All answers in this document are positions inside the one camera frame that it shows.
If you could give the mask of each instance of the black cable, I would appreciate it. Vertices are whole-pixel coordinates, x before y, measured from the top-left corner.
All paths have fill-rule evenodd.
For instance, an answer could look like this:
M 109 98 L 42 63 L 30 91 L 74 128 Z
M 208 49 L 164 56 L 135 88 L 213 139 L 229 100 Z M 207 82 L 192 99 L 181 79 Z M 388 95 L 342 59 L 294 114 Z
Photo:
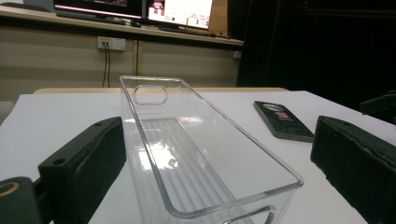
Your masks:
M 107 69 L 107 86 L 110 88 L 110 46 L 108 45 L 108 42 L 106 42 L 107 45 L 107 54 L 108 54 L 108 69 Z
M 103 47 L 105 48 L 105 72 L 103 73 L 103 81 L 102 81 L 102 88 L 105 86 L 105 79 L 106 79 L 106 70 L 107 70 L 107 45 L 105 42 L 102 43 Z

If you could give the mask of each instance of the white table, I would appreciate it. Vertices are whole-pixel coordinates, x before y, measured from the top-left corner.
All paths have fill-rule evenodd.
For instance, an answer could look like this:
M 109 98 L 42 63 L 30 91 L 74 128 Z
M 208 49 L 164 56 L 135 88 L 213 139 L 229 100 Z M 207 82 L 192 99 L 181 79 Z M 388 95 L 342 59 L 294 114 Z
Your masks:
M 319 115 L 343 119 L 396 146 L 395 125 L 363 116 L 307 91 L 203 92 L 243 129 L 273 151 L 304 179 L 284 224 L 361 224 L 361 215 L 326 180 L 309 159 L 311 143 L 273 137 L 253 108 L 253 101 L 282 104 L 315 131 Z M 120 115 L 118 93 L 21 95 L 0 126 L 0 180 L 39 178 L 37 165 L 96 121 Z M 91 223 L 141 223 L 128 164 L 110 188 Z

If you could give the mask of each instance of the black object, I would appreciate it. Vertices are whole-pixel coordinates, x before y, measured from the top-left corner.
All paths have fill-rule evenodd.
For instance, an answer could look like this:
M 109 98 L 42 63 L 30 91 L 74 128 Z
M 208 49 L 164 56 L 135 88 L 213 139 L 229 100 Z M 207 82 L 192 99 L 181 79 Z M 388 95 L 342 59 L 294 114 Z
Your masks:
M 250 0 L 228 0 L 227 31 L 228 37 L 244 40 L 248 23 Z
M 88 223 L 126 162 L 120 117 L 101 120 L 39 166 L 0 183 L 0 223 Z
M 253 105 L 275 137 L 313 142 L 311 131 L 285 106 L 259 101 Z
M 389 112 L 393 116 L 393 123 L 396 124 L 396 91 L 389 91 L 389 94 L 364 101 L 360 103 L 360 108 L 363 114 L 378 115 L 379 112 Z
M 396 223 L 396 147 L 340 119 L 319 116 L 311 161 L 368 223 Z
M 183 34 L 183 35 L 200 35 L 200 36 L 206 36 L 206 37 L 216 37 L 216 35 L 213 34 L 206 34 L 206 33 L 200 33 L 200 32 L 195 32 L 191 30 L 182 30 L 178 28 L 170 28 L 166 26 L 159 26 L 159 30 L 165 31 L 165 32 L 171 32 L 171 33 L 178 33 L 178 34 Z
M 126 24 L 126 22 L 123 20 L 114 20 L 113 18 L 107 16 L 89 15 L 89 14 L 76 13 L 76 12 L 57 11 L 56 16 L 75 19 L 75 20 L 83 20 L 83 21 L 98 21 L 98 22 L 104 22 L 104 23 L 110 23 L 116 25 Z
M 5 2 L 0 5 L 4 6 L 4 7 L 17 7 L 17 8 L 22 8 L 22 9 L 34 10 L 34 11 L 52 12 L 51 10 L 41 7 L 41 6 L 34 6 L 34 5 L 14 3 L 14 2 Z

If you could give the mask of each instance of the wall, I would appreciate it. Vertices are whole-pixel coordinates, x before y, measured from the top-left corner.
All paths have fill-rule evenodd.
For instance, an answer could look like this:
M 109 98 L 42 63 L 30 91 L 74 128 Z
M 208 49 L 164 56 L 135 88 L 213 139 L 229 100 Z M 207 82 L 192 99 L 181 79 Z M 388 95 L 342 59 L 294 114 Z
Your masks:
M 0 27 L 0 101 L 47 87 L 102 87 L 105 52 L 96 36 Z M 133 41 L 112 51 L 111 86 L 133 74 Z
M 233 51 L 139 41 L 138 75 L 181 78 L 193 87 L 234 87 L 239 60 Z
M 102 87 L 105 52 L 96 36 L 0 29 L 0 101 L 42 88 Z M 239 66 L 232 50 L 133 40 L 125 51 L 111 51 L 110 59 L 111 87 L 120 85 L 120 76 L 136 74 L 182 78 L 193 87 L 232 87 Z

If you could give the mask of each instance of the monitor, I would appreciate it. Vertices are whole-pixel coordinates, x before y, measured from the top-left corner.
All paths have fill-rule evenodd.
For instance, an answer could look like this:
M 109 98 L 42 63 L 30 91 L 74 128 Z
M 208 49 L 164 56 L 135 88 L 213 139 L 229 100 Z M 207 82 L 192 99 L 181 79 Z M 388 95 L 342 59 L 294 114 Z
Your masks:
M 98 18 L 140 20 L 143 11 L 142 0 L 53 0 L 53 3 L 57 14 L 66 11 Z
M 209 29 L 213 0 L 143 0 L 146 10 L 143 21 L 147 23 L 177 25 Z

